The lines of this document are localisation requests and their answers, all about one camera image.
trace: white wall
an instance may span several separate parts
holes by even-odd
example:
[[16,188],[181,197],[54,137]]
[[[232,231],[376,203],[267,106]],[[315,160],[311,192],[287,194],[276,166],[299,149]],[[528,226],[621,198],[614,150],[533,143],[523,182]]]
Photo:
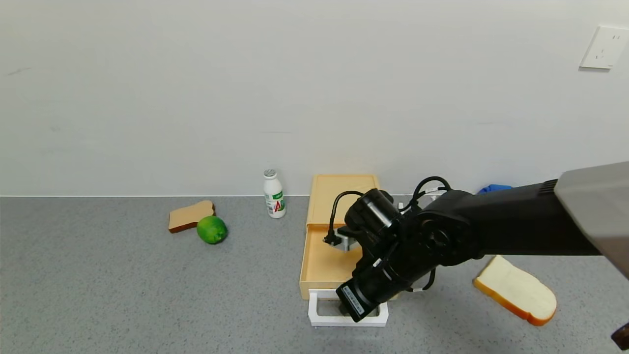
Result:
[[409,193],[629,159],[614,0],[4,0],[2,195],[259,195],[315,173]]

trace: bottle cap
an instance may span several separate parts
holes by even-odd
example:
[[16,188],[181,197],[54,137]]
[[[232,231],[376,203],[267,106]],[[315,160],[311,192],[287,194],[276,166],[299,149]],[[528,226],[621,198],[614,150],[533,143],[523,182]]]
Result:
[[266,169],[264,171],[264,178],[267,180],[274,180],[277,177],[277,172],[274,169]]

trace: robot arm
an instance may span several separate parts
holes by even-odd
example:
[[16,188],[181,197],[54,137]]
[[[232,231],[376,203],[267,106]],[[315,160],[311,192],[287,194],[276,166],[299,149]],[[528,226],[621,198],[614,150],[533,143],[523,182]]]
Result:
[[[596,196],[600,200],[588,203],[598,209],[588,213],[583,200]],[[629,274],[629,244],[618,251],[618,240],[629,234],[629,163],[570,171],[559,180],[484,195],[449,190],[427,208],[405,214],[392,202],[384,191],[368,191],[349,208],[347,226],[339,230],[363,247],[352,278],[337,289],[356,322],[435,267],[485,254],[602,252]],[[340,242],[334,234],[324,241]]]

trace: wooden drawer box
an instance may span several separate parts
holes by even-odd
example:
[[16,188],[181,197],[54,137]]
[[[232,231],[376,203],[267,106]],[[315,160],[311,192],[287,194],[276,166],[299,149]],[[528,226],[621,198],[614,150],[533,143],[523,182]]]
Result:
[[[361,247],[347,253],[323,242],[330,225],[332,204],[337,195],[346,190],[366,192],[380,188],[378,179],[372,174],[318,174],[313,178],[313,187],[306,219],[306,243],[301,262],[299,289],[301,297],[309,298],[311,288],[334,288],[352,277],[356,262],[362,256]],[[358,199],[356,195],[341,198],[337,206],[334,226],[344,225],[343,219],[349,207]]]

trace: blue object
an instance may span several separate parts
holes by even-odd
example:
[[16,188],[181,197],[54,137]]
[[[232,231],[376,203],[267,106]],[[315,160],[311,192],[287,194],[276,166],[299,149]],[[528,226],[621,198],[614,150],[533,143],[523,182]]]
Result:
[[489,193],[490,191],[494,191],[494,190],[507,190],[507,189],[511,189],[513,188],[512,186],[504,186],[504,185],[489,185],[486,186],[485,188],[481,189],[478,191],[478,194],[485,194],[485,193]]

